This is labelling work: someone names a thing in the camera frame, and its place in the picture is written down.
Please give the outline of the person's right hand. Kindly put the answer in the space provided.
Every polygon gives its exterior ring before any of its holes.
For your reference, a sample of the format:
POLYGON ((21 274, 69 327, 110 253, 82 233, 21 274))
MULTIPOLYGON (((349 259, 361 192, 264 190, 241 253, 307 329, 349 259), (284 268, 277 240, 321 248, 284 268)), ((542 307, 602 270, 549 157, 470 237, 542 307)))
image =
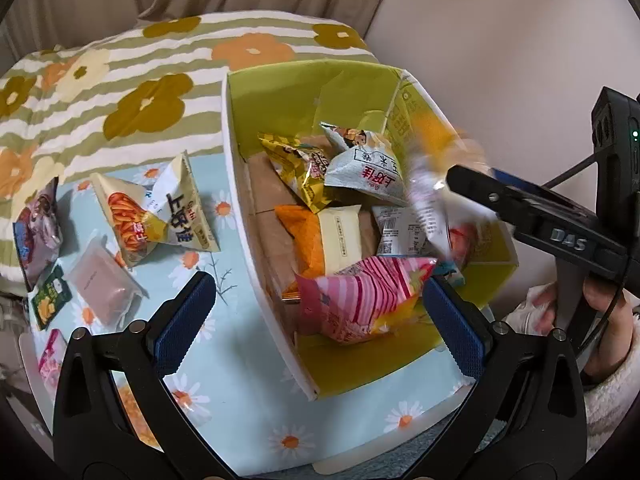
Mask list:
MULTIPOLYGON (((608 307, 616 294, 616 288, 586 278, 582 293, 590 307, 601 313, 608 307)), ((536 331, 547 335, 554 325, 555 299, 558 288, 555 283, 546 286, 532 301, 536 308, 543 308, 544 314, 536 324, 536 331)), ((625 295, 620 292, 606 320, 600 342, 591 352, 585 372, 597 382, 603 382, 622 365, 628 356, 634 338, 634 312, 625 295)))

